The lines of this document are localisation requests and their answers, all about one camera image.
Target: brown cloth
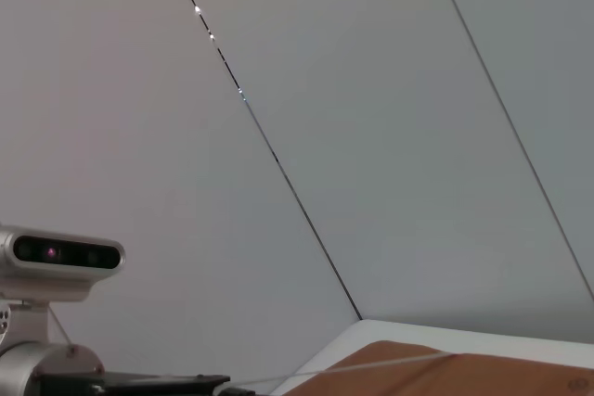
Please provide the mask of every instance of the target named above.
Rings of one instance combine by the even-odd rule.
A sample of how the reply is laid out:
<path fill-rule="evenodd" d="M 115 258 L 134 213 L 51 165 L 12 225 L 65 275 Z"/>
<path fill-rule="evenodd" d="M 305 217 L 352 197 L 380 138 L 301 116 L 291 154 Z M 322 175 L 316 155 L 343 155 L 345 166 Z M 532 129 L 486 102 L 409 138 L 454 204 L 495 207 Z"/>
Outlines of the brown cloth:
<path fill-rule="evenodd" d="M 375 342 L 335 364 L 368 364 L 436 353 L 428 347 Z M 594 396 L 594 371 L 572 366 L 456 354 L 412 364 L 318 375 L 288 396 Z"/>

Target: white wall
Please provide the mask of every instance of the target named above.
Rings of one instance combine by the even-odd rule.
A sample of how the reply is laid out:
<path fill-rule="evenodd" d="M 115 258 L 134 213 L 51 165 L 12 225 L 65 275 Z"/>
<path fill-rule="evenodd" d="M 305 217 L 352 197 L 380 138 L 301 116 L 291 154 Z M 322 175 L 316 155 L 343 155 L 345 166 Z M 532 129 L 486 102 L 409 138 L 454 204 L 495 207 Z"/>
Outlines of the white wall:
<path fill-rule="evenodd" d="M 457 0 L 594 286 L 594 0 Z"/>
<path fill-rule="evenodd" d="M 113 237 L 109 369 L 287 373 L 355 320 L 187 0 L 0 0 L 0 220 Z"/>
<path fill-rule="evenodd" d="M 366 317 L 594 340 L 450 0 L 196 0 Z"/>

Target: camera lens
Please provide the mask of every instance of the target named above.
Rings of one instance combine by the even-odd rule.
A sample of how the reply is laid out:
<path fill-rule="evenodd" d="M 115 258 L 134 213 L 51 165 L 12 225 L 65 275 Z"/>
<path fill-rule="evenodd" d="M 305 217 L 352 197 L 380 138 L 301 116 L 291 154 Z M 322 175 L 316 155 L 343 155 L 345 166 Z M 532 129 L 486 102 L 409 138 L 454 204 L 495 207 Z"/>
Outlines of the camera lens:
<path fill-rule="evenodd" d="M 29 245 L 27 243 L 20 244 L 17 247 L 15 254 L 17 255 L 17 258 L 20 260 L 24 260 L 24 261 L 29 260 L 33 254 L 31 245 Z"/>
<path fill-rule="evenodd" d="M 96 266 L 99 263 L 99 254 L 95 251 L 90 250 L 88 254 L 86 254 L 86 262 L 88 266 Z"/>
<path fill-rule="evenodd" d="M 59 262 L 59 249 L 57 246 L 50 245 L 44 249 L 44 261 L 48 263 Z"/>

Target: metal bracket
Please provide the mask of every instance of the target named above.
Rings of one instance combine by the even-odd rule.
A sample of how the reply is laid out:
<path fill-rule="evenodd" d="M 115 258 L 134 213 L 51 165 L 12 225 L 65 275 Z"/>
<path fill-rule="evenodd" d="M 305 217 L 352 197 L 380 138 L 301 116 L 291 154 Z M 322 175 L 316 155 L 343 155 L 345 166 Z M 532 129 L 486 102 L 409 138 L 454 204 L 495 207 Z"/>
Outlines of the metal bracket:
<path fill-rule="evenodd" d="M 0 355 L 25 342 L 47 343 L 47 303 L 9 303 L 0 310 Z"/>

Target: wire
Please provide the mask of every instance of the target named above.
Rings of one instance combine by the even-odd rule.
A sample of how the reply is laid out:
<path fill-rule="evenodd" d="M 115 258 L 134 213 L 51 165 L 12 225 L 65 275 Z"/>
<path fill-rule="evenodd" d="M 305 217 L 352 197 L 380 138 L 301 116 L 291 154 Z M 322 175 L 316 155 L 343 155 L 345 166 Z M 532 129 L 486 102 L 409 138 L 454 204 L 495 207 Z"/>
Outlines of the wire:
<path fill-rule="evenodd" d="M 328 250 L 326 249 L 326 245 L 322 241 L 321 236 L 319 235 L 316 227 L 314 226 L 314 222 L 312 222 L 312 219 L 310 218 L 309 213 L 307 212 L 303 202 L 299 198 L 299 195 L 297 194 L 297 190 L 295 189 L 291 179 L 289 178 L 287 171 L 285 171 L 285 168 L 280 163 L 280 159 L 277 156 L 277 152 L 275 152 L 275 150 L 272 148 L 272 145 L 270 144 L 270 141 L 268 140 L 268 136 L 266 136 L 266 134 L 264 133 L 264 129 L 262 128 L 262 125 L 260 125 L 260 122 L 256 118 L 256 115 L 253 113 L 252 106 L 248 102 L 247 97 L 243 94 L 243 89 L 239 86 L 239 82 L 238 82 L 237 78 L 235 77 L 235 73 L 231 70 L 231 67 L 229 66 L 225 56 L 223 56 L 223 52 L 221 51 L 219 44 L 214 39 L 213 31 L 211 30 L 211 27 L 209 27 L 208 23 L 206 23 L 206 18 L 204 18 L 204 14 L 202 14 L 202 10 L 198 7 L 195 0 L 190 0 L 190 2 L 194 6 L 194 10 L 197 13 L 199 13 L 199 17 L 200 17 L 200 20 L 202 21 L 202 25 L 204 25 L 206 32 L 211 37 L 211 40 L 213 41 L 213 44 L 214 44 L 214 48 L 216 48 L 216 51 L 218 52 L 219 56 L 223 60 L 223 64 L 225 64 L 226 71 L 229 74 L 229 76 L 231 77 L 231 80 L 233 81 L 235 86 L 238 88 L 239 94 L 241 95 L 241 98 L 243 99 L 243 103 L 248 108 L 248 111 L 250 112 L 250 115 L 252 116 L 252 119 L 253 119 L 254 123 L 256 124 L 258 131 L 260 132 L 260 135 L 264 139 L 265 144 L 268 147 L 268 150 L 270 151 L 271 155 L 277 162 L 277 166 L 280 169 L 280 172 L 282 173 L 283 177 L 285 178 L 285 182 L 289 186 L 289 189 L 291 190 L 291 193 L 293 194 L 295 201 L 297 201 L 297 204 L 299 205 L 299 209 L 301 210 L 303 217 L 305 217 L 305 220 L 307 221 L 309 228 L 311 229 L 312 233 L 314 234 L 314 237 L 316 238 L 317 244 L 321 247 L 321 249 L 324 253 L 324 256 L 326 257 L 326 260 L 328 260 L 328 262 L 330 264 L 330 268 L 332 268 L 332 271 L 334 272 L 334 274 L 336 275 L 336 278 L 338 279 L 339 283 L 341 284 L 342 290 L 344 291 L 344 294 L 346 294 L 346 298 L 351 303 L 351 306 L 355 310 L 355 314 L 359 318 L 359 320 L 363 320 L 363 316 L 361 315 L 361 312 L 359 311 L 359 309 L 356 307 L 355 301 L 353 300 L 353 297 L 351 296 L 350 291 L 347 289 L 346 285 L 344 284 L 344 281 L 342 280 L 342 277 L 341 277 L 340 273 L 338 272 L 336 265 L 334 264 L 334 260 L 330 257 L 330 254 L 328 253 Z"/>
<path fill-rule="evenodd" d="M 54 313 L 54 310 L 52 309 L 52 307 L 47 305 L 47 309 L 49 310 L 49 313 L 52 316 L 52 319 L 54 319 L 54 322 L 56 322 L 56 326 L 58 327 L 58 330 L 59 330 L 60 334 L 62 335 L 62 337 L 66 340 L 66 343 L 68 343 L 69 345 L 72 345 L 71 338 L 69 338 L 68 334 L 66 334 L 66 330 L 64 329 L 64 326 L 62 326 L 62 324 L 59 322 L 58 317 L 56 316 L 56 313 Z"/>
<path fill-rule="evenodd" d="M 265 382 L 274 382 L 274 381 L 278 381 L 278 380 L 286 380 L 291 377 L 331 375 L 334 373 L 346 373 L 348 371 L 366 370 L 369 368 L 378 368 L 381 366 L 412 364 L 414 362 L 430 361 L 431 359 L 440 359 L 442 357 L 455 356 L 455 355 L 456 354 L 453 352 L 440 351 L 440 352 L 436 352 L 433 354 L 426 354 L 423 356 L 406 357 L 404 359 L 392 359 L 390 361 L 379 361 L 379 362 L 371 362 L 369 364 L 341 366 L 339 368 L 330 368 L 327 370 L 305 371 L 302 373 L 294 373 L 292 375 L 281 375 L 281 376 L 274 376 L 274 377 L 264 377 L 262 379 L 227 382 L 223 385 L 218 386 L 216 389 L 214 389 L 213 396 L 218 396 L 221 391 L 223 391 L 224 389 L 228 389 L 229 387 L 242 387 L 245 385 L 261 384 L 261 383 L 265 383 Z"/>

